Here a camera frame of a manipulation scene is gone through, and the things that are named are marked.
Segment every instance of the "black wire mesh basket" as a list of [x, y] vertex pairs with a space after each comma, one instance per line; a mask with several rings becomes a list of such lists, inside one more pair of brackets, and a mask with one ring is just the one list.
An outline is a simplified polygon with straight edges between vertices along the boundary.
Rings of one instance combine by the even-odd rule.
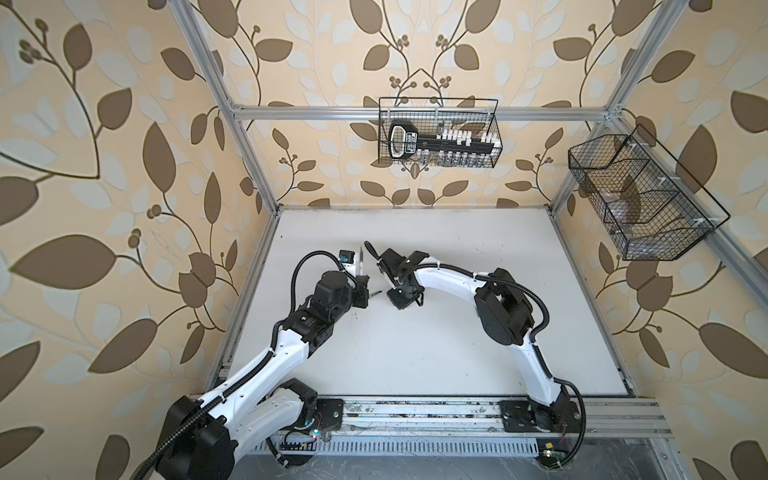
[[[654, 146], [672, 160], [674, 174], [651, 156]], [[676, 260], [730, 218], [642, 125], [630, 135], [603, 135], [572, 147], [568, 168], [623, 260]], [[703, 202], [716, 211], [707, 214]]]
[[382, 97], [379, 164], [493, 168], [504, 147], [497, 106], [488, 98]]

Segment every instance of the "empty wire basket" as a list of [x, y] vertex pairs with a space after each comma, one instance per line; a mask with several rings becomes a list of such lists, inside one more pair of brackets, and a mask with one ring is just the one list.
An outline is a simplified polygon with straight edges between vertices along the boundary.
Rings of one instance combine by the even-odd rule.
[[[730, 218], [654, 138], [651, 145], [674, 159], [677, 173], [668, 175], [656, 163], [649, 151], [651, 138], [635, 128], [630, 135], [603, 135], [568, 150], [568, 168], [623, 260], [675, 260]], [[718, 209], [717, 215], [699, 208], [697, 195]]]
[[379, 99], [379, 166], [493, 168], [502, 152], [497, 100]]

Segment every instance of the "black tool holder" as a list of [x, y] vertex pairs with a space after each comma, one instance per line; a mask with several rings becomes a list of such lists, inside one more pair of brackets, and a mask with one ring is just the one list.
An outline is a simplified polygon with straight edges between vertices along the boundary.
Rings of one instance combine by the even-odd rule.
[[[650, 149], [675, 166], [667, 174]], [[730, 218], [723, 205], [642, 125], [568, 150], [568, 168], [623, 260], [676, 260]], [[708, 214], [698, 205], [711, 205]]]
[[493, 168], [503, 148], [497, 106], [487, 98], [382, 97], [379, 163]]

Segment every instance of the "gray floor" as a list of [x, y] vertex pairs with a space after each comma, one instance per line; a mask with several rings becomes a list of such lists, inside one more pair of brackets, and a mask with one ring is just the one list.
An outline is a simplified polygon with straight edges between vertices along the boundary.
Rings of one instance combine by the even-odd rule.
[[623, 441], [584, 444], [563, 472], [546, 472], [534, 460], [460, 457], [317, 456], [300, 467], [283, 469], [271, 455], [243, 458], [230, 480], [664, 480], [653, 449]]

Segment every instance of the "work surface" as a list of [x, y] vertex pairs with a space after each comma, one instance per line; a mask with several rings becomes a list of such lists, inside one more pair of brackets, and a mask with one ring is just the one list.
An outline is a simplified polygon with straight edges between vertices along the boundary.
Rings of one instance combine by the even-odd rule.
[[[407, 257], [421, 250], [467, 270], [508, 270], [549, 308], [551, 322], [537, 340], [552, 373], [584, 395], [627, 394], [549, 217], [539, 209], [284, 211], [230, 372], [269, 344], [272, 325], [290, 309], [290, 278], [304, 255], [359, 254], [364, 240], [379, 253], [392, 248]], [[367, 309], [344, 315], [333, 336], [287, 378], [321, 395], [525, 394], [508, 347], [485, 335], [472, 304], [427, 289], [424, 306], [397, 310], [385, 294], [386, 278], [364, 254], [370, 292], [384, 293]], [[296, 283], [297, 302], [334, 269], [327, 257], [308, 260]], [[534, 308], [538, 324], [541, 313]]]

